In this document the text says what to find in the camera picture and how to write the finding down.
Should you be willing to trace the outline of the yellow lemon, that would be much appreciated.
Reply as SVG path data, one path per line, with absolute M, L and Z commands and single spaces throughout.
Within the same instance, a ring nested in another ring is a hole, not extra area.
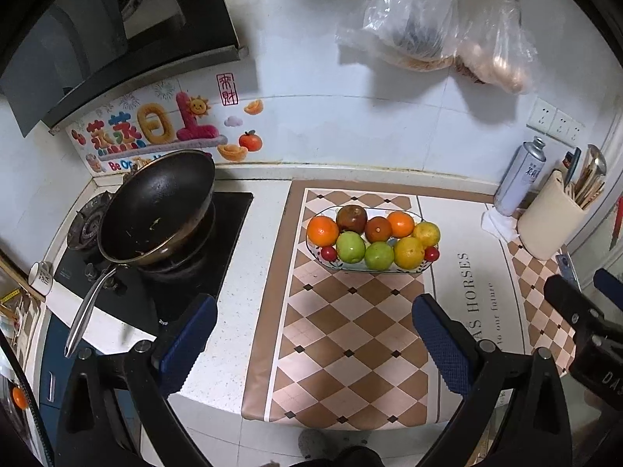
M 440 230 L 435 223 L 423 220 L 417 223 L 412 236 L 421 242 L 423 248 L 436 247 L 440 241 Z
M 424 259 L 422 242 L 413 236 L 398 239 L 394 245 L 394 263 L 402 270 L 417 269 Z

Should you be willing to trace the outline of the black range hood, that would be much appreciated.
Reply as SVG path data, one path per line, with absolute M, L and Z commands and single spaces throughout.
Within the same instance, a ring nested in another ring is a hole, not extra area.
M 244 53 L 225 0 L 1 0 L 1 98 L 23 135 Z

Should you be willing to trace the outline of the white folded tissue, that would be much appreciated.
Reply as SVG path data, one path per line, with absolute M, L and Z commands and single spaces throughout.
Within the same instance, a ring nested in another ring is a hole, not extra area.
M 480 221 L 482 230 L 504 242 L 515 241 L 519 238 L 516 225 L 517 220 L 514 217 L 500 214 L 494 207 L 482 214 Z

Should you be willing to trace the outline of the large orange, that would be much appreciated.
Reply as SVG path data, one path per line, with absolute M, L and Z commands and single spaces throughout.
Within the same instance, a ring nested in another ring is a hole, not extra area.
M 306 235 L 314 245 L 324 248 L 335 244 L 340 230 L 332 218 L 315 216 L 307 225 Z

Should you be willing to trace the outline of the black gas stove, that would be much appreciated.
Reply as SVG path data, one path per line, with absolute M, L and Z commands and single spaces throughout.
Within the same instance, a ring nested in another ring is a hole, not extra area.
M 90 199 L 75 213 L 54 278 L 85 297 L 112 264 L 97 247 L 97 229 L 112 194 Z M 119 321 L 156 335 L 198 295 L 218 297 L 251 205 L 250 192 L 215 192 L 196 232 L 176 253 L 144 267 L 121 267 L 99 291 L 95 306 Z

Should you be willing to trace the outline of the glass floral fruit plate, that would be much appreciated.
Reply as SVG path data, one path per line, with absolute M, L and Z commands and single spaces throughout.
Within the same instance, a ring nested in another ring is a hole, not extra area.
M 411 273 L 426 271 L 439 257 L 440 231 L 411 211 L 329 207 L 308 220 L 306 247 L 329 269 Z

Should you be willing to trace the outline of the red cherry tomato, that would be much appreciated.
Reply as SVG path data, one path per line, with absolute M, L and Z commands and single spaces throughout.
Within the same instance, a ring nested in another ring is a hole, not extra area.
M 440 253 L 437 247 L 430 246 L 424 250 L 424 259 L 427 262 L 434 263 L 439 258 L 439 256 L 440 256 Z
M 337 250 L 333 246 L 326 246 L 321 249 L 321 257 L 328 263 L 335 262 L 338 258 Z

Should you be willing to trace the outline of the white wall socket panel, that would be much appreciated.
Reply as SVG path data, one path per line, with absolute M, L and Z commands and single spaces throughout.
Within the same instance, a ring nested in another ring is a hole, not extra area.
M 557 109 L 546 100 L 537 97 L 526 122 L 528 128 L 543 135 L 575 147 L 585 134 L 586 126 L 572 118 L 564 111 Z

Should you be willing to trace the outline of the green apple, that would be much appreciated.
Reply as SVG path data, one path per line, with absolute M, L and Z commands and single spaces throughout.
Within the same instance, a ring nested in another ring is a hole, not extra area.
M 343 263 L 359 263 L 365 250 L 365 242 L 357 232 L 345 231 L 337 238 L 336 251 Z
M 394 263 L 393 247 L 386 241 L 374 242 L 366 248 L 364 260 L 368 269 L 372 271 L 387 271 Z

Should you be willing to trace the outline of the white cup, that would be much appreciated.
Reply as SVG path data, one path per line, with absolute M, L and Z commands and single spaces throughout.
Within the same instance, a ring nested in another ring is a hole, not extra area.
M 49 262 L 36 262 L 28 272 L 28 284 L 42 296 L 47 296 L 53 286 L 53 267 Z

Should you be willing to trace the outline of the beige utensil holder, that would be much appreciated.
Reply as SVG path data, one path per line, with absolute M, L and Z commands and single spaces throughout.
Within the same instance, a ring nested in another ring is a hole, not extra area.
M 564 192 L 559 170 L 553 170 L 516 229 L 524 248 L 534 257 L 547 260 L 565 244 L 581 225 L 586 211 Z

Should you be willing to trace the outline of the dark red apple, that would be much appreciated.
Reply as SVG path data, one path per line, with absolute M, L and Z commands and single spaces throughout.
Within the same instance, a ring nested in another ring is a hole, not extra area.
M 341 232 L 362 234 L 368 223 L 368 213 L 360 205 L 344 205 L 337 212 L 336 223 Z

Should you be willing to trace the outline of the black wok pan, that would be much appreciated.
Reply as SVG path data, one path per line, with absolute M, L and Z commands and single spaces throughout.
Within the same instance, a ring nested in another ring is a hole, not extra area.
M 106 281 L 121 268 L 150 266 L 185 245 L 208 212 L 214 188 L 215 162 L 199 150 L 166 154 L 127 176 L 98 228 L 98 250 L 110 265 L 76 312 L 64 345 L 66 357 L 83 338 Z

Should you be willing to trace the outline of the checkered brown table mat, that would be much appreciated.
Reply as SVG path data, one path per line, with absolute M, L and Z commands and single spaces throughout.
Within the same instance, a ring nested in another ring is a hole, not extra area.
M 313 217 L 333 217 L 344 205 L 365 207 L 370 217 L 405 211 L 436 223 L 438 260 L 420 273 L 328 265 L 306 228 Z M 575 356 L 574 329 L 543 294 L 559 265 L 482 230 L 487 210 L 471 194 L 293 183 L 251 348 L 243 417 L 356 430 L 447 420 L 459 398 L 413 327 L 412 303 L 422 293 L 477 339 L 509 352 L 547 348 L 565 373 Z

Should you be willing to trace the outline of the brownish orange fruit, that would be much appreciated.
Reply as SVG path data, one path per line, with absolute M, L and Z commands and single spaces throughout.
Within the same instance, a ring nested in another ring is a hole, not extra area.
M 387 241 L 392 235 L 392 225 L 383 216 L 375 216 L 366 223 L 365 237 L 371 244 L 377 241 Z

